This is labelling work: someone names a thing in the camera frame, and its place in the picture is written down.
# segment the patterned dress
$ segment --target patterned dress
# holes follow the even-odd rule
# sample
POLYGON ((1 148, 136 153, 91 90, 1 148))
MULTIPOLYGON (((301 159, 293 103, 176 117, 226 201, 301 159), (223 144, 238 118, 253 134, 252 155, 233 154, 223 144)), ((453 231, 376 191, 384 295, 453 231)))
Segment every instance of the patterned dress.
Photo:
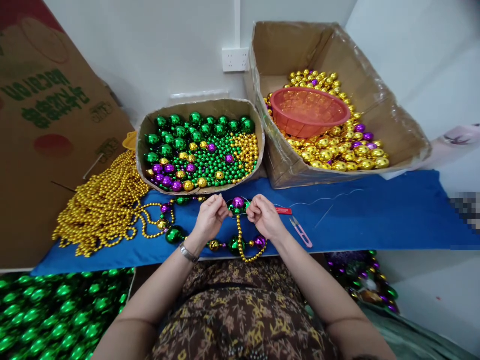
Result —
POLYGON ((278 258, 198 263, 148 359, 337 359, 278 258))

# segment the blue table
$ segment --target blue table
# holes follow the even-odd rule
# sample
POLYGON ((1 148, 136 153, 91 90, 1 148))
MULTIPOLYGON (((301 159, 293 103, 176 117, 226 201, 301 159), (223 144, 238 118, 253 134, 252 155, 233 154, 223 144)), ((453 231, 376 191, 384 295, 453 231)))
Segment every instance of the blue table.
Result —
MULTIPOLYGON (((226 200, 235 196, 251 199, 263 194, 274 204, 292 208, 293 214, 310 237, 313 247, 306 248, 293 229, 288 215, 281 215, 286 228, 310 253, 354 250, 426 250, 480 248, 480 236, 451 207, 439 182, 437 171, 408 172, 390 181, 370 176, 357 181, 336 184, 273 190, 268 179, 241 184, 225 191, 226 200)), ((143 199, 148 203, 165 203, 169 196, 151 191, 143 199)), ((190 233, 200 204, 175 206, 177 225, 190 233)), ((160 209, 151 207, 152 219, 158 219, 160 209)), ((242 217, 244 238, 253 239, 257 230, 246 216, 242 217)), ((149 233, 155 234, 155 226, 149 233)), ((218 235, 225 242, 237 233, 236 221, 227 218, 218 235)), ((163 263, 176 246, 164 236, 146 239, 139 231, 135 239, 123 240, 117 246, 100 250, 90 258, 75 257, 76 247, 55 245, 32 275, 102 271, 163 263)), ((256 248, 248 248, 253 256, 256 248)), ((277 255, 269 244, 266 256, 277 255)), ((227 249, 212 252, 205 249, 203 259, 230 257, 227 249)))

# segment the cardboard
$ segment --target cardboard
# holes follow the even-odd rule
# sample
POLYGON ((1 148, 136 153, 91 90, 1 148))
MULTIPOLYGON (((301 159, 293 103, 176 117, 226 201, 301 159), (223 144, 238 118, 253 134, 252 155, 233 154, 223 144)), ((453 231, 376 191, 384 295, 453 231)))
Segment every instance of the cardboard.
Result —
POLYGON ((138 130, 138 138, 136 142, 136 165, 138 172, 140 173, 141 178, 149 184, 155 190, 168 194, 171 196, 185 196, 185 195, 206 195, 206 194, 215 194, 221 193, 225 190, 234 188, 238 184, 230 184, 224 186, 209 186, 205 188, 195 188, 190 192, 180 191, 180 192, 166 192, 160 189, 158 186, 152 184, 147 178, 147 169, 150 169, 150 166, 145 161, 145 154, 149 152, 147 143, 145 142, 145 135, 156 134, 158 127, 156 124, 156 119, 158 116, 169 117, 172 114, 177 114, 182 116, 184 119, 188 119, 192 112, 199 112, 203 116, 213 116, 219 118, 222 115, 229 117, 230 119, 239 119, 244 115, 250 117, 252 121, 255 122, 255 134, 258 141, 258 161, 256 168, 250 173, 250 175, 243 180, 250 181, 257 179, 262 176, 262 159, 264 157, 265 150, 265 134, 262 129, 262 121, 260 120, 259 113, 255 110, 253 104, 248 100, 238 100, 238 99, 220 99, 220 100, 208 100, 208 101, 199 101, 199 102, 190 102, 170 107, 161 108, 158 111, 154 111, 148 114, 142 121, 140 129, 138 130))
POLYGON ((253 30, 248 98, 262 119, 266 134, 264 164, 274 189, 336 183, 408 169, 427 159, 431 145, 418 123, 397 104, 362 51, 337 23, 258 22, 253 30), (339 172, 306 165, 269 116, 264 97, 288 83, 292 72, 314 69, 338 73, 341 89, 351 98, 362 122, 383 140, 390 167, 339 172))
POLYGON ((0 2, 0 269, 38 264, 75 188, 132 129, 42 1, 0 2))

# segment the wall socket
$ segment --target wall socket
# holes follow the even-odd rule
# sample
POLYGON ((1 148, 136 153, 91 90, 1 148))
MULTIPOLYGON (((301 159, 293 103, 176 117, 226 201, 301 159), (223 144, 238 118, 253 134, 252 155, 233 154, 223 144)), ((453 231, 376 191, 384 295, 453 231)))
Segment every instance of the wall socket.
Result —
POLYGON ((244 72, 249 62, 249 48, 222 49, 223 72, 244 72))

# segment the woman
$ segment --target woman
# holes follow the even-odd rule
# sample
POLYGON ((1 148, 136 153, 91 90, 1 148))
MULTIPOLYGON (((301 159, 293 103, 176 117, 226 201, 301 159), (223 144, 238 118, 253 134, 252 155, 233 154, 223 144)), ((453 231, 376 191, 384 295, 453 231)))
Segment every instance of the woman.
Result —
POLYGON ((255 196, 247 215, 281 260, 195 265, 232 216, 222 195, 211 196, 191 235, 128 302, 93 359, 395 359, 345 290, 290 235, 267 198, 255 196), (303 297, 323 325, 314 326, 303 297))

